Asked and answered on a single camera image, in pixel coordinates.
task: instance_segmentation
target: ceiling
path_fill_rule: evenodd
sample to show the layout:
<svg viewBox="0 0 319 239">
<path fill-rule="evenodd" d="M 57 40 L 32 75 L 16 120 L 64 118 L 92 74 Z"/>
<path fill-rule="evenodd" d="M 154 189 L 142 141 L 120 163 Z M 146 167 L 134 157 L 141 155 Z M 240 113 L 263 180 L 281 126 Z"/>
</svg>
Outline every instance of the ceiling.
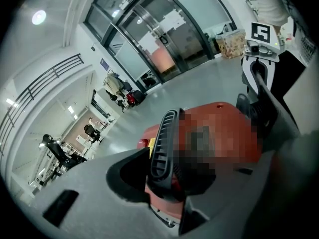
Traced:
<svg viewBox="0 0 319 239">
<path fill-rule="evenodd" d="M 35 164 L 41 153 L 39 144 L 44 134 L 61 137 L 65 130 L 75 122 L 73 115 L 80 115 L 88 106 L 91 94 L 92 74 L 86 75 L 69 85 L 58 94 L 37 116 L 25 134 L 14 159 L 12 171 L 29 182 Z M 74 114 L 67 109 L 72 106 Z"/>
<path fill-rule="evenodd" d="M 44 54 L 62 47 L 64 25 L 71 0 L 26 0 L 3 41 L 0 64 L 2 80 L 6 81 Z M 46 11 L 46 20 L 34 25 L 32 16 Z"/>
</svg>

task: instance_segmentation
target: black office chair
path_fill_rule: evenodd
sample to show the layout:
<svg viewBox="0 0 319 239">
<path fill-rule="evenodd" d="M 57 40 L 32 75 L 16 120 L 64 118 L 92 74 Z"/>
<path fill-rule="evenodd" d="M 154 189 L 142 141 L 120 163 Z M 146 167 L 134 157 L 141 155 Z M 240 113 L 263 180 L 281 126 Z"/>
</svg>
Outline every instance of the black office chair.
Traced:
<svg viewBox="0 0 319 239">
<path fill-rule="evenodd" d="M 45 134 L 42 138 L 42 143 L 53 153 L 53 155 L 57 158 L 61 165 L 65 166 L 68 169 L 78 165 L 79 163 L 84 162 L 84 160 L 75 160 L 69 158 L 61 146 L 58 144 L 56 140 L 53 139 L 49 134 Z"/>
<path fill-rule="evenodd" d="M 100 140 L 100 132 L 95 130 L 94 127 L 92 125 L 85 125 L 84 127 L 84 131 L 85 133 L 90 136 L 93 140 L 91 141 L 92 143 L 95 143 L 96 141 L 101 142 Z"/>
</svg>

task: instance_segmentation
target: doorway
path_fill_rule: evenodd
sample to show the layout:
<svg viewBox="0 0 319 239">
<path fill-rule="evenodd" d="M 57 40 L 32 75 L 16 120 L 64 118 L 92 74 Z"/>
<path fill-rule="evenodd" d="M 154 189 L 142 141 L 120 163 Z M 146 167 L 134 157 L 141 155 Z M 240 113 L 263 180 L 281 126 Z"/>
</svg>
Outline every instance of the doorway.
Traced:
<svg viewBox="0 0 319 239">
<path fill-rule="evenodd" d="M 163 82 L 212 58 L 192 20 L 173 0 L 139 0 L 118 26 Z"/>
</svg>

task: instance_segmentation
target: yellow label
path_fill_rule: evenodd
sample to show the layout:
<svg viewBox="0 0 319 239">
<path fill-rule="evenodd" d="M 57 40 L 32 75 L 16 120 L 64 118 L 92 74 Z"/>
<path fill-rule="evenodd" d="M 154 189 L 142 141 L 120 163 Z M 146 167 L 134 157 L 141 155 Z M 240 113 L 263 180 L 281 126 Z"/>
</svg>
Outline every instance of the yellow label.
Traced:
<svg viewBox="0 0 319 239">
<path fill-rule="evenodd" d="M 152 151 L 153 151 L 154 145 L 155 145 L 155 138 L 151 138 L 150 141 L 149 141 L 149 144 L 148 144 L 148 147 L 150 148 L 150 158 L 151 158 L 151 155 L 152 155 Z"/>
</svg>

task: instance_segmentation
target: black vent grille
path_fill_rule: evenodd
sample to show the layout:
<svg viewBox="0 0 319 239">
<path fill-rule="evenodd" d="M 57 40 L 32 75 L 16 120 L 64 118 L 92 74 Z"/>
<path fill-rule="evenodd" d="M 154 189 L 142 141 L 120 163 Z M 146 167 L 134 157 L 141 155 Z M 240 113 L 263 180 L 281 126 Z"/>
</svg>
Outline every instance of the black vent grille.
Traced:
<svg viewBox="0 0 319 239">
<path fill-rule="evenodd" d="M 167 171 L 167 151 L 172 140 L 171 129 L 176 116 L 176 111 L 168 111 L 159 127 L 151 163 L 152 176 L 157 179 L 161 179 Z"/>
</svg>

